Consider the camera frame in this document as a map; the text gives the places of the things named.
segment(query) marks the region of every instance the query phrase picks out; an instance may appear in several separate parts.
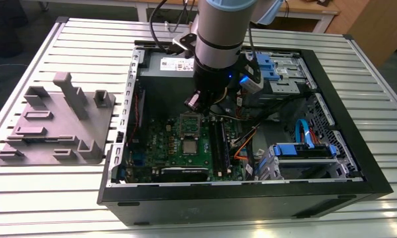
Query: aluminum extrusion table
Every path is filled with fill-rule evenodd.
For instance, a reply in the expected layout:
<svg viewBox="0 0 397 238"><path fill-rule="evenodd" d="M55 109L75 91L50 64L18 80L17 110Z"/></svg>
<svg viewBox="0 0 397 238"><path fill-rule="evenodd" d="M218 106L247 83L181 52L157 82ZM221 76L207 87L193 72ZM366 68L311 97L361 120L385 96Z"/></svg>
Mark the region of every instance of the aluminum extrusion table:
<svg viewBox="0 0 397 238"><path fill-rule="evenodd" d="M170 40L162 24L157 37ZM59 91L54 72L71 72L85 92L115 94L107 136L114 138L134 40L151 40L146 23L59 18L0 112L0 149L25 106L27 86ZM255 46L314 50L394 193L318 218L126 227L95 204L95 166L0 167L0 236L397 237L397 96L353 40L341 35L253 30Z"/></svg>

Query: white sticker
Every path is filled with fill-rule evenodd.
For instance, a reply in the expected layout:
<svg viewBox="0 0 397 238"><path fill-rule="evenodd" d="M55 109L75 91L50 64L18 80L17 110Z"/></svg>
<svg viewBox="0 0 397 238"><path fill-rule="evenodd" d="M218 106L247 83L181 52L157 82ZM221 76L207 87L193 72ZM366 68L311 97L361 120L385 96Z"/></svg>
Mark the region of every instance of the white sticker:
<svg viewBox="0 0 397 238"><path fill-rule="evenodd" d="M162 58L159 60L159 70L162 71L191 71L193 66L193 58Z"/></svg>
<svg viewBox="0 0 397 238"><path fill-rule="evenodd" d="M237 97L237 106L242 106L242 98Z"/></svg>
<svg viewBox="0 0 397 238"><path fill-rule="evenodd" d="M251 166L249 166L249 164L246 164L245 166L245 171L251 175L253 174L253 168Z"/></svg>
<svg viewBox="0 0 397 238"><path fill-rule="evenodd" d="M277 73L287 73L287 72L286 72L286 69L283 69L283 68L277 68Z"/></svg>

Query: black cable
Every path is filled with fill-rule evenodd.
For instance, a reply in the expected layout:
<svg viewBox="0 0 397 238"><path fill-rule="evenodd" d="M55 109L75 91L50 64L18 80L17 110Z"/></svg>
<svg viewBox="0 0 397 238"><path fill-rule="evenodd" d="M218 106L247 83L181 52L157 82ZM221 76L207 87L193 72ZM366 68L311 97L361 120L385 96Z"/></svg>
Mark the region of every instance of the black cable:
<svg viewBox="0 0 397 238"><path fill-rule="evenodd" d="M153 10L153 12L151 12L150 18L149 18L149 27L150 27L151 37L153 37L153 40L154 40L155 45L158 46L158 48L159 48L163 52L166 52L167 50L163 48L162 44L159 43L159 41L158 41L158 39L157 39L157 37L155 37L155 33L154 33L154 29L153 29L153 17L154 17L155 12L158 11L158 9L161 8L161 6L165 4L166 1L167 1L167 0L162 0L162 1L158 3L157 7L154 8L154 10Z"/></svg>
<svg viewBox="0 0 397 238"><path fill-rule="evenodd" d="M267 118L267 116L270 116L273 113L275 113L281 109L281 107L285 106L286 103L289 103L290 101L293 101L298 98L306 98L307 96L309 96L307 93L299 94L299 95L290 95L286 98L283 98L282 100L279 100L278 102L275 102L274 104L270 104L267 106L267 108L262 109L251 122L250 129L246 131L246 133L243 133L242 136L239 136L234 140L233 143L235 144L235 143L238 143L238 141L241 141L243 138L246 138L247 135L255 130L255 127L258 127L259 123Z"/></svg>
<svg viewBox="0 0 397 238"><path fill-rule="evenodd" d="M193 11L193 7L194 7L194 3L195 3L195 0L193 0L193 4L191 4L191 6L190 6L190 10L189 10L189 12L186 13L186 22L185 22L185 24L187 24L189 21L190 21L190 15L191 15L191 11Z"/></svg>
<svg viewBox="0 0 397 238"><path fill-rule="evenodd" d="M225 111L223 107L222 107L218 103L215 103L214 105L215 105L215 106L218 107L218 109L222 111L222 113L225 114L225 116L230 116L230 115L227 114L227 112Z"/></svg>
<svg viewBox="0 0 397 238"><path fill-rule="evenodd" d="M255 49L254 49L254 44L253 44L253 39L251 39L251 23L249 23L249 42L250 42L250 47L251 47L253 60L257 61Z"/></svg>
<svg viewBox="0 0 397 238"><path fill-rule="evenodd" d="M189 17L189 16L187 16L187 11L186 11L186 6L187 6L187 4L186 4L186 2L183 1L183 8L182 8L182 11L181 11L181 13L179 13L179 15L178 15L177 25L174 26L173 31L170 31L170 29L167 29L170 33L174 33L174 32L175 32L175 30L177 30L177 28L178 28L178 25L179 25L179 22L181 22L181 18L182 18L182 16L183 16L183 13L185 13L185 12L186 12L186 19L187 19L187 17Z"/></svg>
<svg viewBox="0 0 397 238"><path fill-rule="evenodd" d="M285 4L286 4L286 18L289 17L290 14L290 5L289 5L289 1L285 0Z"/></svg>

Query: green circuit board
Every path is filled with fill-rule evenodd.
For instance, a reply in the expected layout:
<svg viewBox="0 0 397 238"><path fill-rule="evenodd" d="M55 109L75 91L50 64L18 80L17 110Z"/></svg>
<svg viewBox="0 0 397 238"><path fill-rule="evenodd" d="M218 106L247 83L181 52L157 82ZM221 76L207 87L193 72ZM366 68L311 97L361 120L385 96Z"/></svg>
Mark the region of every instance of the green circuit board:
<svg viewBox="0 0 397 238"><path fill-rule="evenodd" d="M143 167L202 167L209 169L209 181L238 180L243 177L243 168L239 163L231 166L229 174L214 176L207 124L209 119L199 117L179 116L167 120L151 119L147 129ZM229 140L235 138L234 122L231 120L223 121L223 127L226 138ZM149 178L145 176L139 182L149 182L147 180Z"/></svg>

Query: floor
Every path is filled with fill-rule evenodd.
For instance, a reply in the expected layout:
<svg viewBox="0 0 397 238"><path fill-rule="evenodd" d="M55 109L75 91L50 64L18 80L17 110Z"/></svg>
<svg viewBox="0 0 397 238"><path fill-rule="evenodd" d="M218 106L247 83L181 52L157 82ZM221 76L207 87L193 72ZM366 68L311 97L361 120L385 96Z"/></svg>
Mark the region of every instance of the floor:
<svg viewBox="0 0 397 238"><path fill-rule="evenodd" d="M57 16L137 21L135 9L131 7L49 3L49 11L41 12L37 2L31 1L22 1L22 7L29 18L29 24L17 29L17 35L23 44L23 53L7 59L0 58L0 64L27 65L30 63ZM177 10L165 10L157 15L155 21L167 20L174 23L178 13ZM19 65L0 67L0 109L23 70L25 67ZM397 93L397 53L379 68L379 73Z"/></svg>

